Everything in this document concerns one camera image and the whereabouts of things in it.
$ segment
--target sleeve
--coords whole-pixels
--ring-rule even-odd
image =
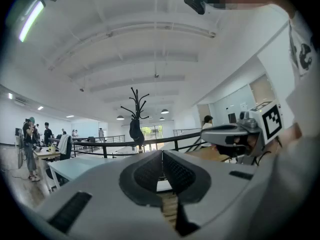
[[[319,49],[313,33],[297,11],[289,21],[290,60],[295,84],[310,70],[319,67]]]

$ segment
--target black cable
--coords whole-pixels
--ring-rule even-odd
[[[265,154],[268,154],[268,153],[271,154],[271,151],[266,151],[266,152],[264,152],[264,153],[262,154],[262,156],[260,157],[259,161],[256,163],[257,166],[259,166],[259,163],[260,163],[262,157],[263,157]]]
[[[252,162],[251,165],[253,165],[254,163],[255,163],[257,166],[259,166],[259,164],[257,163],[257,157],[256,157],[256,156],[254,157],[253,162]]]
[[[276,139],[276,141],[279,143],[280,147],[282,148],[282,143],[281,143],[281,141],[280,141],[280,139],[279,139],[279,136],[275,137],[275,139]]]

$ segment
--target black bag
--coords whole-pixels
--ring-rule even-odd
[[[133,119],[131,121],[129,134],[130,134],[130,137],[138,146],[143,145],[143,143],[145,142],[145,137],[141,132],[139,119]]]

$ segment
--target person's arm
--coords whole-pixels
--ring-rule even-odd
[[[26,133],[29,135],[29,136],[32,136],[32,133],[34,132],[34,128],[31,126],[30,129],[26,129]]]

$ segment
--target office chair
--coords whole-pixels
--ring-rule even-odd
[[[71,138],[72,138],[71,136],[68,137],[68,140],[67,140],[67,143],[66,143],[65,154],[60,154],[60,157],[57,160],[62,161],[62,160],[70,159],[71,148],[72,148]],[[50,168],[46,169],[45,172],[46,172],[46,174],[48,175],[48,177],[50,179],[52,179],[52,180],[54,179],[54,177],[52,176]],[[66,184],[68,182],[68,180],[66,178],[62,177],[61,175],[59,175],[57,173],[56,173],[56,178],[58,179],[60,186]],[[51,188],[51,191],[53,191],[53,189],[56,189],[56,188],[57,188],[57,186],[53,186]]]

